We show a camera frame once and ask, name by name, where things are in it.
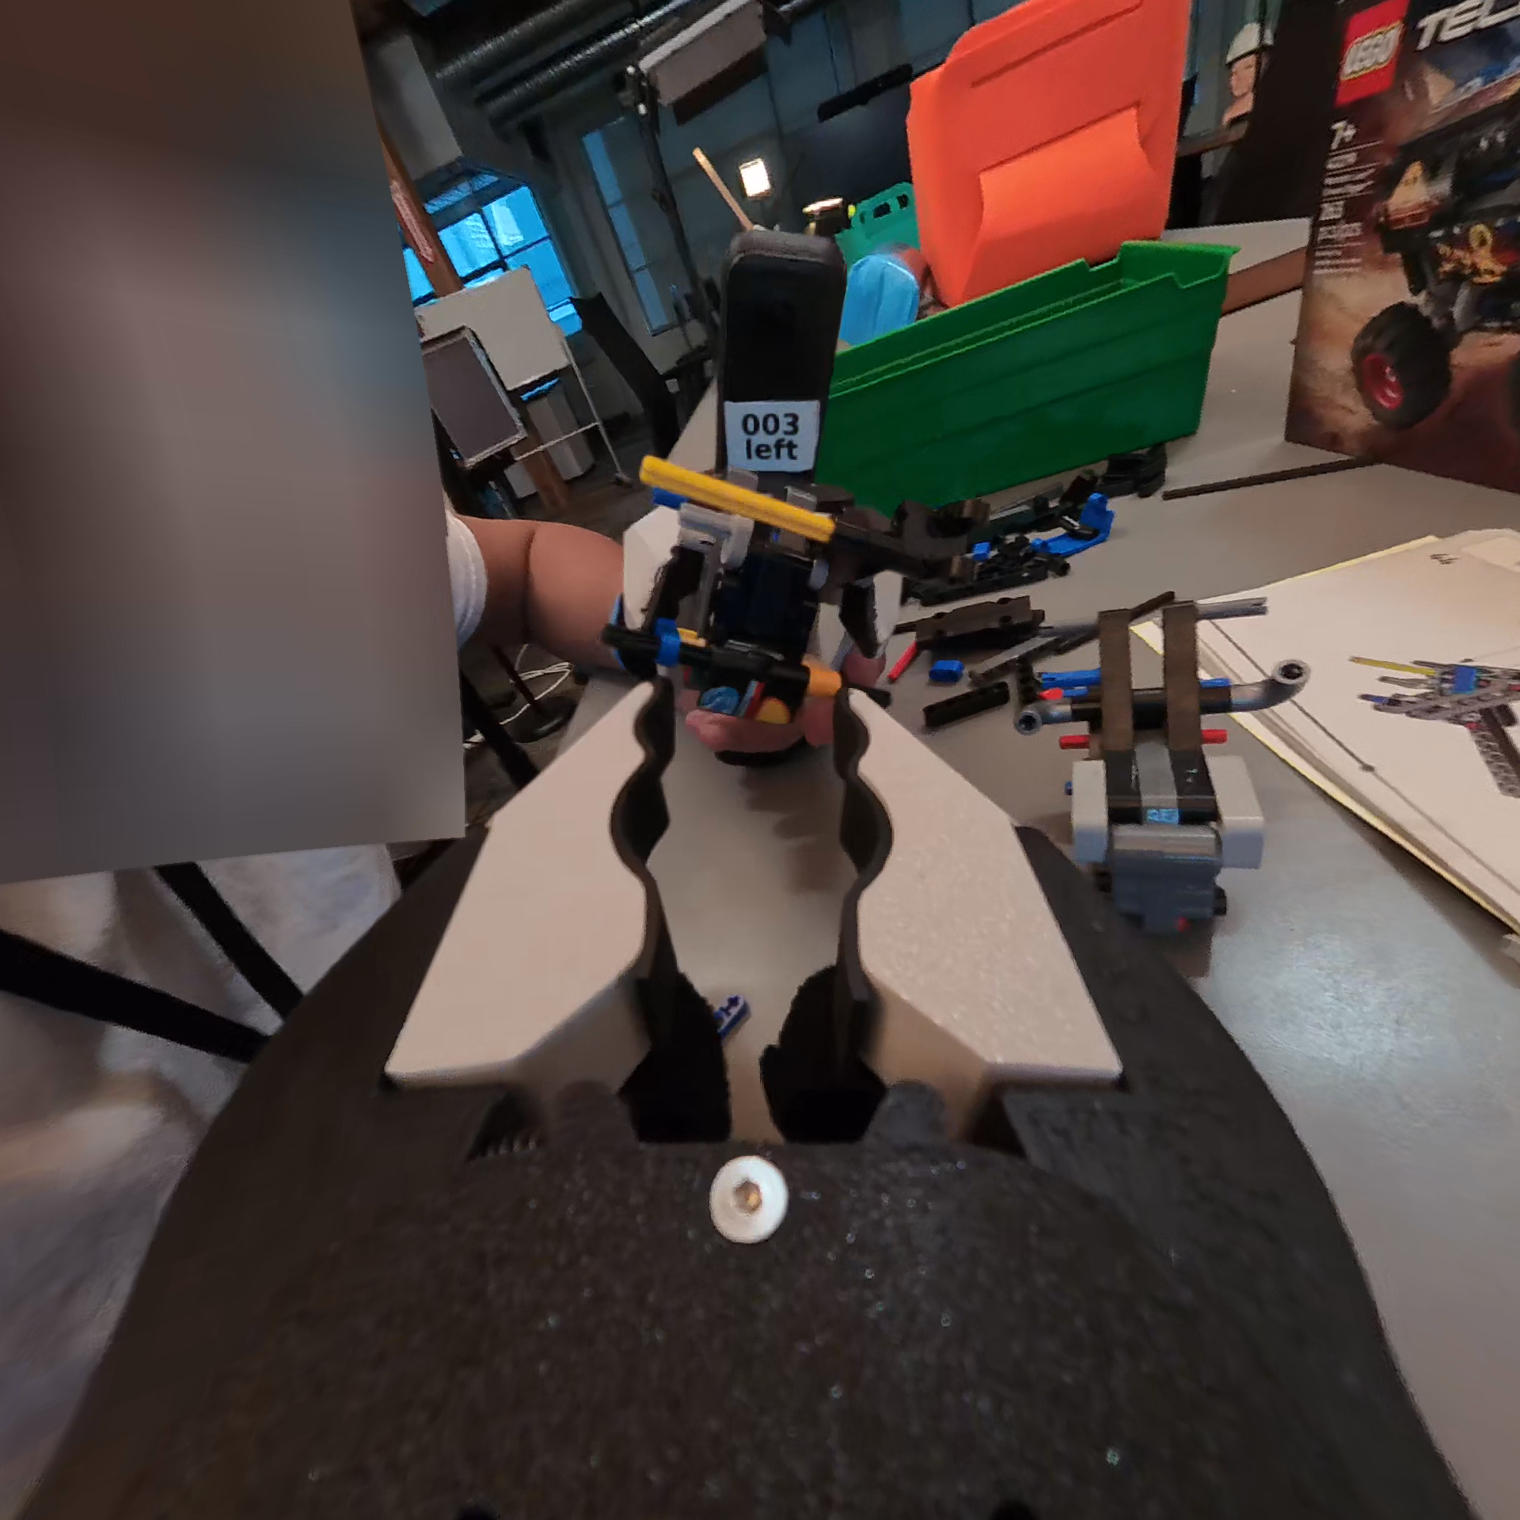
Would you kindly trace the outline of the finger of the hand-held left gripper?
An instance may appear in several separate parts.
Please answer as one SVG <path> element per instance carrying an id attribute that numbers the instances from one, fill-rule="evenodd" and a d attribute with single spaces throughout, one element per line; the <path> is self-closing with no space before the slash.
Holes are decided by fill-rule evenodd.
<path id="1" fill-rule="evenodd" d="M 831 666 L 880 660 L 891 637 L 891 575 L 866 575 L 842 586 L 837 604 L 839 631 L 831 640 Z"/>
<path id="2" fill-rule="evenodd" d="M 625 530 L 621 619 L 627 628 L 645 629 L 659 619 L 676 619 L 690 597 L 676 591 L 676 601 L 667 602 L 663 611 L 652 611 L 659 604 L 663 577 L 679 552 L 679 534 L 678 510 L 649 510 Z"/>

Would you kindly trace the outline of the orange plastic bin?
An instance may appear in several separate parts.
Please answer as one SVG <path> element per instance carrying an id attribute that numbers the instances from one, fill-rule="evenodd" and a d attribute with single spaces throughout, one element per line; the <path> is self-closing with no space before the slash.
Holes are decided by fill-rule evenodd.
<path id="1" fill-rule="evenodd" d="M 918 246 L 947 307 L 1161 239 L 1188 41 L 1188 2 L 1030 2 L 913 81 Z"/>

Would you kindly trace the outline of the grey black lego chassis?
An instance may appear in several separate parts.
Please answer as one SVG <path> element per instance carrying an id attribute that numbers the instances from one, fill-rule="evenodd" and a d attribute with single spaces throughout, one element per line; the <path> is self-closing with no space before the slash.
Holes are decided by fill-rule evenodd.
<path id="1" fill-rule="evenodd" d="M 1152 935 L 1182 933 L 1224 915 L 1228 868 L 1258 868 L 1262 801 L 1220 718 L 1275 709 L 1298 696 L 1309 666 L 1287 658 L 1266 677 L 1200 673 L 1200 628 L 1267 613 L 1264 595 L 1177 601 L 1097 615 L 1097 639 L 1054 660 L 1059 671 L 1103 669 L 1097 696 L 1020 709 L 1023 734 L 1063 729 L 1072 852 L 1112 906 Z"/>

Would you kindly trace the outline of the printed toy set box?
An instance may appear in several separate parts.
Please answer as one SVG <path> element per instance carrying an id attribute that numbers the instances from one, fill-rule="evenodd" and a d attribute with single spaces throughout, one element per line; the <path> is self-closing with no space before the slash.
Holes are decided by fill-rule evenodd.
<path id="1" fill-rule="evenodd" d="M 1345 3 L 1286 439 L 1519 490 L 1519 3 Z"/>

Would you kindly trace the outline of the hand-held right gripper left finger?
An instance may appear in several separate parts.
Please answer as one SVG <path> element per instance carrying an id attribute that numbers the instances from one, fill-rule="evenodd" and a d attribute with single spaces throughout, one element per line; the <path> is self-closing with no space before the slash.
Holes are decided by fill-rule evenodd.
<path id="1" fill-rule="evenodd" d="M 654 1051 L 676 968 L 650 872 L 670 825 L 676 705 L 641 682 L 489 821 L 384 1075 L 551 1100 L 621 1089 Z"/>

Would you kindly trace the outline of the black yellow lego assembly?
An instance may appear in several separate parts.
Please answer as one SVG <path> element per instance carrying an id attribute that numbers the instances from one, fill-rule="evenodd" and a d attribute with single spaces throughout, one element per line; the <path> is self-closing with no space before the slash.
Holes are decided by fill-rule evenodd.
<path id="1" fill-rule="evenodd" d="M 757 477 L 730 477 L 643 458 L 640 481 L 679 512 L 678 553 L 663 582 L 676 619 L 630 629 L 621 599 L 602 640 L 638 678 L 685 677 L 706 711 L 786 725 L 810 696 L 866 691 L 871 678 L 831 666 L 837 604 L 846 582 L 911 568 L 909 512 L 891 517 L 835 487 L 784 497 Z"/>

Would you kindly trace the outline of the person's left hand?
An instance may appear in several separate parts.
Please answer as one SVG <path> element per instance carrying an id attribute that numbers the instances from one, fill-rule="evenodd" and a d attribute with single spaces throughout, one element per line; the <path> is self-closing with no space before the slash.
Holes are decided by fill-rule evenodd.
<path id="1" fill-rule="evenodd" d="M 810 696 L 799 718 L 786 725 L 706 711 L 697 705 L 697 698 L 699 693 L 681 677 L 678 709 L 696 740 L 716 753 L 779 754 L 799 742 L 828 747 L 833 738 L 833 698 Z"/>

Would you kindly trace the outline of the green plastic bin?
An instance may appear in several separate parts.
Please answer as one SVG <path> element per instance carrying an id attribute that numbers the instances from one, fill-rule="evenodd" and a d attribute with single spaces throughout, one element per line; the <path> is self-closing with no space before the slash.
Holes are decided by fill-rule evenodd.
<path id="1" fill-rule="evenodd" d="M 1195 434 L 1237 251 L 1128 240 L 839 353 L 817 479 L 945 506 Z"/>

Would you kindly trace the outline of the dark framed screen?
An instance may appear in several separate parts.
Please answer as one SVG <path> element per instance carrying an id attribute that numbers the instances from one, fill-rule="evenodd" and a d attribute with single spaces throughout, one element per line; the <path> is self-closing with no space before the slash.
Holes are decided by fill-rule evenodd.
<path id="1" fill-rule="evenodd" d="M 426 336 L 422 356 L 433 418 L 466 468 L 527 441 L 527 423 L 473 329 Z"/>

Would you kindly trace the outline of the green handled basket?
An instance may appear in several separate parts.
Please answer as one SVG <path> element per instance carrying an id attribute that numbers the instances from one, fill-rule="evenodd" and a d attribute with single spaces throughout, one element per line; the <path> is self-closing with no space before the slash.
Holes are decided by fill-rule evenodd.
<path id="1" fill-rule="evenodd" d="M 855 264 L 880 248 L 920 248 L 920 224 L 911 181 L 855 204 L 849 224 L 835 235 L 848 264 Z"/>

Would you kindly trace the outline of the white whiteboard easel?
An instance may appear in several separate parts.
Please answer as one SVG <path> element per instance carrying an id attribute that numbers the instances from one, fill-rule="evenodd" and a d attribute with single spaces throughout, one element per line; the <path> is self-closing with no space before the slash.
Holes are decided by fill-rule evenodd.
<path id="1" fill-rule="evenodd" d="M 426 338 L 473 333 L 511 392 L 531 391 L 573 365 L 565 335 L 529 269 L 439 297 L 417 307 L 415 316 Z"/>

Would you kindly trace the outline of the person's left forearm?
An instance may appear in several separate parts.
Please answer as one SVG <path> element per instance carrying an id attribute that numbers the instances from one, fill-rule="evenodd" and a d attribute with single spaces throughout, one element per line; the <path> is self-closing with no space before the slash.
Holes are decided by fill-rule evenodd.
<path id="1" fill-rule="evenodd" d="M 446 510 L 455 631 L 506 648 L 529 642 L 582 671 L 612 671 L 603 642 L 623 593 L 623 548 L 594 530 Z"/>

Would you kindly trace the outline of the long black lego axle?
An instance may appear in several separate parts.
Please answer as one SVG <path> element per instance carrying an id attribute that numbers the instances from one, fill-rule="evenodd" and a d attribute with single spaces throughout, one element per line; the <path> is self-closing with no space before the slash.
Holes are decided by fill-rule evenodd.
<path id="1" fill-rule="evenodd" d="M 1286 468 L 1267 468 L 1251 472 L 1240 477 L 1226 477 L 1220 481 L 1208 481 L 1199 485 L 1186 485 L 1186 487 L 1166 487 L 1162 490 L 1164 501 L 1184 501 L 1184 499 L 1197 499 L 1204 496 L 1233 492 L 1242 488 L 1258 488 L 1267 485 L 1282 485 L 1289 481 L 1305 481 L 1314 477 L 1324 477 L 1338 472 L 1347 472 L 1352 468 L 1369 468 L 1378 465 L 1378 459 L 1372 458 L 1334 458 L 1329 461 L 1314 461 L 1296 467 Z"/>

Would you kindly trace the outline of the pile of loose lego pieces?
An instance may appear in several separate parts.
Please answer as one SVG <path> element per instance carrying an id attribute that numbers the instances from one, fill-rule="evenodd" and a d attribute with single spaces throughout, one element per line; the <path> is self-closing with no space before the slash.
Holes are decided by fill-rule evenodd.
<path id="1" fill-rule="evenodd" d="M 1056 658 L 1097 640 L 1097 617 L 1054 620 L 1032 590 L 1067 577 L 1079 555 L 1108 543 L 1115 501 L 1157 494 L 1168 463 L 1164 443 L 1132 449 L 1079 472 L 1059 492 L 1000 506 L 949 570 L 907 586 L 913 608 L 900 624 L 907 644 L 887 678 L 896 682 L 916 660 L 927 662 L 927 682 L 944 693 L 925 704 L 924 731 L 1097 696 L 1103 669 L 1054 667 Z"/>

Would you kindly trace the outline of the light blue pouch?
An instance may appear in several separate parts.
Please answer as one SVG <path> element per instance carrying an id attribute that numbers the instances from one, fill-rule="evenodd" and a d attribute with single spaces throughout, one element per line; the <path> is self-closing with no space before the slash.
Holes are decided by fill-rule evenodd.
<path id="1" fill-rule="evenodd" d="M 889 244 L 849 266 L 840 340 L 858 347 L 911 327 L 920 318 L 925 260 L 920 249 Z"/>

